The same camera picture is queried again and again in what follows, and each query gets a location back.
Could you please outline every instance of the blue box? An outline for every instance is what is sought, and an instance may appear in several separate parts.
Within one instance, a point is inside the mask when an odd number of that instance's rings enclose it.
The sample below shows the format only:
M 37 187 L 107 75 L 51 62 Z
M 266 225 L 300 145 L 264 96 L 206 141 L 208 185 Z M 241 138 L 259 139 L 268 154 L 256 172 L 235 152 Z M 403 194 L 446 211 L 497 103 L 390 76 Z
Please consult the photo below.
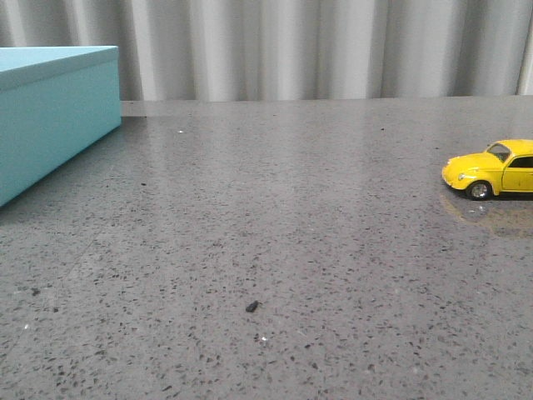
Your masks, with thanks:
M 0 48 L 0 206 L 121 123 L 118 48 Z

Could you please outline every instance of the gray countertop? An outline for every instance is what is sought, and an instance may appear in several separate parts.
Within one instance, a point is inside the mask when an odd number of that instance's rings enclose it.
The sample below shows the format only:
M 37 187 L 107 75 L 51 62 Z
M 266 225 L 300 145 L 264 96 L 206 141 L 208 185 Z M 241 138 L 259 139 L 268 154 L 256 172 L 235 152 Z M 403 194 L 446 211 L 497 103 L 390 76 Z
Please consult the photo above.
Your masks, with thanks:
M 441 168 L 533 98 L 123 111 L 0 208 L 0 398 L 529 398 L 533 197 Z

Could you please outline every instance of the yellow toy car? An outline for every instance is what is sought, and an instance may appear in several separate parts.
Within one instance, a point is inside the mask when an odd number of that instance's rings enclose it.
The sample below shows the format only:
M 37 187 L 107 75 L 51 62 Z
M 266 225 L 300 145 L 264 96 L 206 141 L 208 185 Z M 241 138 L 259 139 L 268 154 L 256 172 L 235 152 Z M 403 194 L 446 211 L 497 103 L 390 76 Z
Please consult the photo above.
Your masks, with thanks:
M 533 193 L 533 140 L 500 140 L 484 152 L 450 158 L 442 177 L 472 200 L 501 192 Z

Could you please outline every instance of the small black speck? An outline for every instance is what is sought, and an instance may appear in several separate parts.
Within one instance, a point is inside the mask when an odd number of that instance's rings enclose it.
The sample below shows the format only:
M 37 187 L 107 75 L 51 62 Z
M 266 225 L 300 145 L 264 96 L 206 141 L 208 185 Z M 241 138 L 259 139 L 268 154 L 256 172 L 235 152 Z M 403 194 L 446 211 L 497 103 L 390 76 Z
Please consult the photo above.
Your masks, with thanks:
M 248 304 L 247 313 L 253 313 L 254 311 L 256 311 L 258 305 L 259 305 L 259 302 L 257 300 L 255 302 Z

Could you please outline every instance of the curtain fold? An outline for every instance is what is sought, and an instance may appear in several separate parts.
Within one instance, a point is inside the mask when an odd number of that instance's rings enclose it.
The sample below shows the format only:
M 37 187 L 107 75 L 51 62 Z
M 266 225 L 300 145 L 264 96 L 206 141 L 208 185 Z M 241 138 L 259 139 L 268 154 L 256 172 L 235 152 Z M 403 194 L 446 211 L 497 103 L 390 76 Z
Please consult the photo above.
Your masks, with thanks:
M 0 46 L 118 45 L 122 100 L 533 93 L 533 0 L 0 0 Z

